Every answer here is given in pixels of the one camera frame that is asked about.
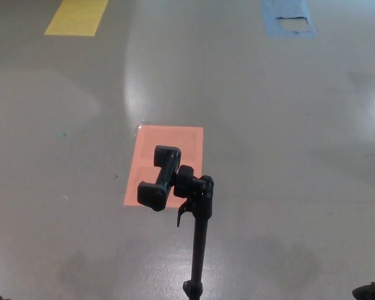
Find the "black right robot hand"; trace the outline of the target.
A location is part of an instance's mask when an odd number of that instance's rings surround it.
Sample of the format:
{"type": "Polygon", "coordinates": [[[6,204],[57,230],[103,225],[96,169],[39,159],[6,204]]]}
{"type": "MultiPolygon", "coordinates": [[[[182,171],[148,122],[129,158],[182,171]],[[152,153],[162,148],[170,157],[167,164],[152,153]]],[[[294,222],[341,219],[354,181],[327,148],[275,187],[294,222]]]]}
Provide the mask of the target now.
{"type": "Polygon", "coordinates": [[[375,282],[357,287],[352,295],[356,300],[375,300],[375,282]]]}

